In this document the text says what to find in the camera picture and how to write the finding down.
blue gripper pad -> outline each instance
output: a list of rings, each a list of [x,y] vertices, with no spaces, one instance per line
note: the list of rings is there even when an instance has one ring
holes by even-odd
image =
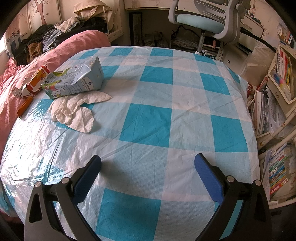
[[[224,184],[221,177],[217,176],[218,173],[201,153],[195,156],[194,166],[212,200],[221,205],[224,200]]]

pink pillow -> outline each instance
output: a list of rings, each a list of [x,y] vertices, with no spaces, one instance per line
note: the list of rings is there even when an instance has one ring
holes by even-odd
[[[31,77],[40,66],[46,63],[48,70],[52,72],[80,51],[108,46],[110,42],[104,33],[87,30],[73,35],[55,49],[34,59],[29,65],[20,66],[19,71],[3,80],[0,89],[0,158],[2,158],[8,135],[17,119],[17,111],[26,99],[14,97],[11,93],[12,89],[20,88],[25,77]]]

plastic sheet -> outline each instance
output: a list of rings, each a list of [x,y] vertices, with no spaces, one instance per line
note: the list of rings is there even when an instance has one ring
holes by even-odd
[[[195,240],[215,208],[194,168],[196,154],[238,181],[259,178],[247,82],[221,62],[178,50],[107,47],[71,59],[90,56],[99,57],[101,91],[113,98],[85,105],[95,119],[86,134],[52,122],[52,100],[35,97],[15,122],[0,166],[13,208],[24,221],[37,181],[71,177],[97,154],[102,170],[78,207],[102,240]]]
[[[274,58],[274,52],[259,43],[242,65],[240,76],[249,84],[258,86],[264,79]]]

metal screw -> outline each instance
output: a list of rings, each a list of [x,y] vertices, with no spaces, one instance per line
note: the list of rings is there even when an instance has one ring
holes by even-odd
[[[234,177],[233,176],[228,176],[226,177],[226,180],[229,181],[230,183],[234,182]]]
[[[41,186],[41,182],[36,182],[35,183],[35,187],[40,187]]]
[[[62,179],[62,183],[63,184],[66,184],[66,183],[68,183],[70,181],[70,179],[68,178],[68,177],[64,177],[63,179]]]
[[[261,186],[261,182],[260,182],[259,180],[255,180],[255,184],[256,184],[257,186]]]

plastic bag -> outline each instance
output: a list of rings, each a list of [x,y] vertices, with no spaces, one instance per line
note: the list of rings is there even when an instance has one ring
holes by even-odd
[[[281,90],[285,94],[288,101],[290,101],[292,98],[292,95],[290,93],[288,85],[286,84],[286,81],[282,77],[280,77],[280,75],[277,74],[275,71],[272,72],[272,77],[277,82],[277,84],[280,86]]]
[[[244,61],[240,76],[249,84],[258,86],[264,79],[273,58],[274,52],[270,48],[258,44]]]

